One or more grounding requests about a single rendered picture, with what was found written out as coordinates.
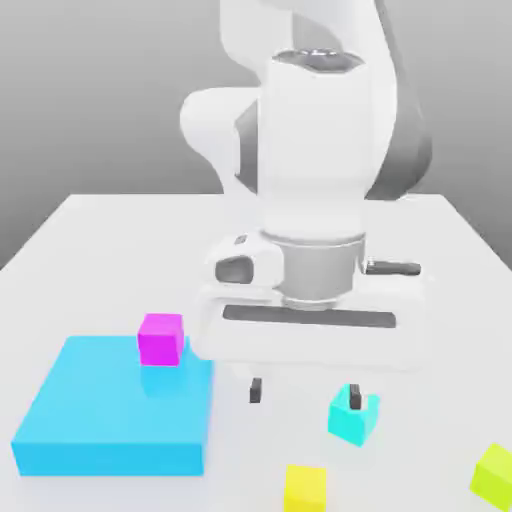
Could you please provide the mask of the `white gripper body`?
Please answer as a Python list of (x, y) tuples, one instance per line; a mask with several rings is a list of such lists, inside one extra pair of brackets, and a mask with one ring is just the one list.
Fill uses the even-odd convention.
[(275, 290), (210, 285), (191, 318), (194, 352), (230, 363), (410, 371), (426, 352), (420, 278), (359, 278), (331, 309), (287, 308)]

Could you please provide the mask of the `small cyan cube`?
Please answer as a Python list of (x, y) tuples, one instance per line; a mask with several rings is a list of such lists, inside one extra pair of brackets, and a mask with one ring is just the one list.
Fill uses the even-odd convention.
[(329, 405), (328, 432), (362, 447), (376, 427), (380, 396), (370, 394), (365, 409), (350, 408), (350, 389), (344, 384)]

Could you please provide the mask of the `small yellow cube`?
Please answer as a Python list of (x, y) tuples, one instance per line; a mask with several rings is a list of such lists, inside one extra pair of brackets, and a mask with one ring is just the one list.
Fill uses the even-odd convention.
[(325, 468), (288, 465), (283, 512), (326, 512), (326, 491)]

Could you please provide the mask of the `small magenta cube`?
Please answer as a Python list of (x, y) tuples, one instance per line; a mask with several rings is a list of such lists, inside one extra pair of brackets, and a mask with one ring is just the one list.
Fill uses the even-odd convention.
[(185, 346), (182, 315), (146, 314), (137, 333), (137, 342), (142, 365), (178, 366)]

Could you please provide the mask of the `small lime cube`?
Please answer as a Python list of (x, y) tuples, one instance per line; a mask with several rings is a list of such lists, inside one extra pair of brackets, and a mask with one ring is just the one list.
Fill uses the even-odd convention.
[(512, 452), (492, 443), (475, 466), (470, 490), (502, 512), (512, 508)]

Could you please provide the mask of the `large blue box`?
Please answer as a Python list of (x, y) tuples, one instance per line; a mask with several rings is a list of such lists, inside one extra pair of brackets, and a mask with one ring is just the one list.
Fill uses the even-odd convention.
[(214, 364), (143, 366), (133, 336), (68, 338), (11, 441), (22, 476), (201, 476)]

